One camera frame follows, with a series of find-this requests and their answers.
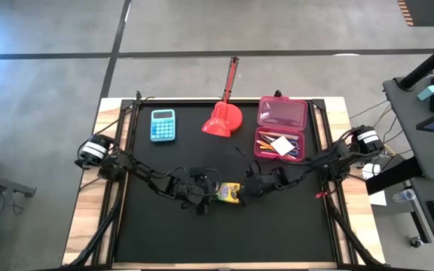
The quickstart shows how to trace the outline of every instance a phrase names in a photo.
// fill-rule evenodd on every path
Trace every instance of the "desk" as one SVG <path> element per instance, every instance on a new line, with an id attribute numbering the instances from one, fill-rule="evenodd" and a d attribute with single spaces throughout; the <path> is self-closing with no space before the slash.
<path id="1" fill-rule="evenodd" d="M 416 200 L 411 202 L 411 215 L 421 239 L 428 243 L 431 242 L 431 234 L 428 233 L 425 223 L 428 223 L 434 235 L 434 221 L 426 207 L 428 202 L 434 201 L 434 132 L 417 130 L 416 125 L 434 116 L 434 113 L 429 111 L 429 100 L 421 102 L 417 98 L 418 93 L 431 84 L 431 78 L 418 81 L 409 92 L 401 90 L 396 80 L 383 82 L 384 92 L 401 124 L 414 157 L 368 179 L 367 187 L 369 194 L 373 194 L 409 179 L 409 184 L 417 195 Z M 419 215 L 417 203 L 420 203 L 425 218 Z"/>
<path id="2" fill-rule="evenodd" d="M 347 115 L 346 105 L 342 97 L 325 97 L 327 109 L 327 118 L 331 128 L 333 139 L 337 139 L 343 132 L 350 128 L 349 117 Z M 103 99 L 96 119 L 95 131 L 102 129 L 104 126 L 118 118 L 119 109 L 122 99 Z M 125 143 L 125 135 L 127 134 L 127 121 L 125 120 L 123 128 L 122 144 Z M 322 121 L 319 123 L 319 130 L 322 129 Z M 107 136 L 115 135 L 116 127 L 105 131 Z M 321 138 L 322 146 L 326 147 L 326 138 Z M 96 170 L 90 170 L 84 173 L 81 185 L 93 180 L 96 177 Z M 100 216 L 102 206 L 103 191 L 105 188 L 104 181 L 98 181 L 92 186 L 87 187 L 78 195 L 78 200 L 75 207 L 75 213 L 72 219 L 72 225 L 69 231 L 69 237 L 66 244 L 63 263 L 69 263 L 77 257 L 81 249 L 87 244 L 90 237 L 94 234 Z M 346 201 L 347 212 L 350 218 L 350 224 L 356 235 L 359 237 L 363 245 L 371 252 L 371 254 L 379 261 L 384 262 L 383 252 L 379 236 L 377 234 L 374 217 L 371 206 L 368 201 L 368 194 L 365 184 L 353 178 L 348 178 L 343 183 L 344 197 Z M 101 255 L 105 255 L 108 249 L 107 231 L 102 242 Z M 344 234 L 339 230 L 338 236 L 340 239 L 341 250 L 343 251 L 343 259 L 345 263 L 349 263 L 349 255 L 347 251 L 347 240 Z M 312 262 L 312 263 L 181 263 L 181 264 L 151 264 L 151 263 L 114 263 L 113 268 L 332 268 L 335 263 L 328 262 Z"/>

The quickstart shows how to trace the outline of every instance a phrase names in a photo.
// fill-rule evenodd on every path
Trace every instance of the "red dustpan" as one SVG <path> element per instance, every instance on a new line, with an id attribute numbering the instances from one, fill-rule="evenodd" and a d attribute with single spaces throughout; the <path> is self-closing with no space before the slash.
<path id="1" fill-rule="evenodd" d="M 240 125 L 242 125 L 242 112 L 237 106 L 228 103 L 232 86 L 234 85 L 238 62 L 239 59 L 236 57 L 231 59 L 224 101 L 215 104 L 210 119 L 202 126 L 202 132 L 207 132 L 215 136 L 230 137 L 231 132 L 239 129 Z"/>

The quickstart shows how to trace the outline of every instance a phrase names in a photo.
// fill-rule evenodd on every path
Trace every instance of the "calculator display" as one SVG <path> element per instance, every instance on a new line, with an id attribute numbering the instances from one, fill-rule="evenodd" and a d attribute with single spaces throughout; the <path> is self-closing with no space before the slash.
<path id="1" fill-rule="evenodd" d="M 156 112 L 154 113 L 154 118 L 165 118 L 172 117 L 172 112 Z"/>

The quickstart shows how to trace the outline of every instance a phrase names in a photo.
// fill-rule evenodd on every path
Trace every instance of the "clear plastic lid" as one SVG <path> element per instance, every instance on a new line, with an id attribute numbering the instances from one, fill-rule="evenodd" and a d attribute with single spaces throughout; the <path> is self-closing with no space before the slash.
<path id="1" fill-rule="evenodd" d="M 257 123 L 285 131 L 302 131 L 306 127 L 307 103 L 289 97 L 262 96 Z"/>

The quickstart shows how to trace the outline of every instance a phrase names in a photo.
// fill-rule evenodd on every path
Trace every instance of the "small box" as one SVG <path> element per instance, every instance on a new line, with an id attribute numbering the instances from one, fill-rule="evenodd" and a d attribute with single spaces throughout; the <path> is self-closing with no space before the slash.
<path id="1" fill-rule="evenodd" d="M 426 89 L 424 89 L 423 91 L 420 92 L 420 94 L 418 94 L 418 99 L 420 101 L 424 101 L 426 99 L 428 99 L 429 97 L 431 97 L 431 95 L 434 94 L 434 86 L 428 86 Z"/>
<path id="2" fill-rule="evenodd" d="M 263 96 L 259 102 L 257 123 L 259 128 L 255 131 L 254 155 L 260 158 L 281 159 L 289 162 L 300 162 L 304 159 L 304 134 L 306 127 L 307 102 L 281 96 Z M 262 150 L 257 143 L 262 133 L 279 133 L 296 137 L 293 143 L 297 145 L 294 155 L 280 156 Z"/>

